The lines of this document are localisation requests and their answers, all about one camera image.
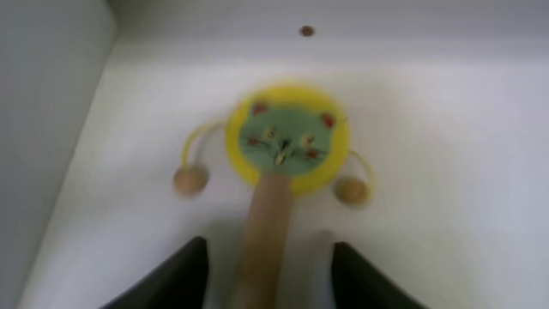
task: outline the yellow string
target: yellow string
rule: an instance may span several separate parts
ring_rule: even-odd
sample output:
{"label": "yellow string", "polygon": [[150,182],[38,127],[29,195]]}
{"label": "yellow string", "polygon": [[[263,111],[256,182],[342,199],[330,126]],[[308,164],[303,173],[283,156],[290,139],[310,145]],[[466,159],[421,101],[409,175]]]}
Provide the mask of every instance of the yellow string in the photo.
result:
{"label": "yellow string", "polygon": [[189,152],[190,148],[192,146],[192,143],[202,134],[214,129],[217,129],[218,127],[221,127],[223,123],[216,122],[216,123],[207,123],[199,126],[196,128],[192,133],[187,137],[187,140],[185,141],[185,144],[183,146],[183,154],[181,155],[181,162],[183,165],[183,168],[187,168],[189,166]]}
{"label": "yellow string", "polygon": [[371,164],[368,163],[368,161],[364,159],[356,151],[349,150],[349,154],[353,156],[355,159],[357,159],[357,161],[360,163],[362,168],[365,170],[366,174],[368,174],[368,186],[370,187],[370,189],[367,191],[367,194],[364,200],[364,203],[368,203],[370,202],[377,188],[376,172],[374,171],[374,168],[371,166]]}

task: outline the toy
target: toy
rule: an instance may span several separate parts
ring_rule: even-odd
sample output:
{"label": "toy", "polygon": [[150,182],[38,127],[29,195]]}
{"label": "toy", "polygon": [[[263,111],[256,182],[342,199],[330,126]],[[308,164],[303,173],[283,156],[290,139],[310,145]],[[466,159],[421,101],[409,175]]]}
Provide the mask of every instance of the toy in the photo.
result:
{"label": "toy", "polygon": [[[174,176],[174,184],[186,196],[201,192],[208,182],[205,167],[188,165],[190,146],[203,132],[219,127],[206,124],[185,143],[183,165]],[[375,190],[373,169],[349,150],[345,113],[329,95],[313,87],[274,86],[241,101],[226,124],[226,151],[236,172],[253,185],[261,173],[290,175],[294,195],[324,187],[339,172],[347,155],[352,155],[367,172],[368,185],[345,177],[335,183],[335,195],[342,203],[362,205]]]}

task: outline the cat eye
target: cat eye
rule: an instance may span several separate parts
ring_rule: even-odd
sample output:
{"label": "cat eye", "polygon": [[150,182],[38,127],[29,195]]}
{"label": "cat eye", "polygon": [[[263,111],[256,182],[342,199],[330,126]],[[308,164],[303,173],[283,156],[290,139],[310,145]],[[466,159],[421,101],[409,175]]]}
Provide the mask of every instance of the cat eye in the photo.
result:
{"label": "cat eye", "polygon": [[301,146],[305,148],[311,147],[314,142],[315,137],[312,134],[307,133],[301,137]]}
{"label": "cat eye", "polygon": [[276,135],[276,128],[275,127],[269,127],[267,131],[265,131],[265,138],[267,139],[273,139]]}

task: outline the red cheek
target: red cheek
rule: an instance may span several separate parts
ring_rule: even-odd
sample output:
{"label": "red cheek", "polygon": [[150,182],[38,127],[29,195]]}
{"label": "red cheek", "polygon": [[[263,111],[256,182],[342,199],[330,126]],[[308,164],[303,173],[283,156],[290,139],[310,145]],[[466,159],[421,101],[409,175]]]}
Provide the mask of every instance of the red cheek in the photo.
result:
{"label": "red cheek", "polygon": [[307,151],[307,156],[312,159],[316,159],[318,157],[318,151],[311,149]]}

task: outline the brown hole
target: brown hole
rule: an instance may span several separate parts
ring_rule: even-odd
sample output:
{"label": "brown hole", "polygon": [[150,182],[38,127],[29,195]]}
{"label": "brown hole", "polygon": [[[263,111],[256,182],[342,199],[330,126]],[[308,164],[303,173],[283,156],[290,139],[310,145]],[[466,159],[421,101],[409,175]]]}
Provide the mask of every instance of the brown hole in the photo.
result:
{"label": "brown hole", "polygon": [[311,37],[315,35],[315,28],[311,26],[302,26],[300,32],[304,37]]}

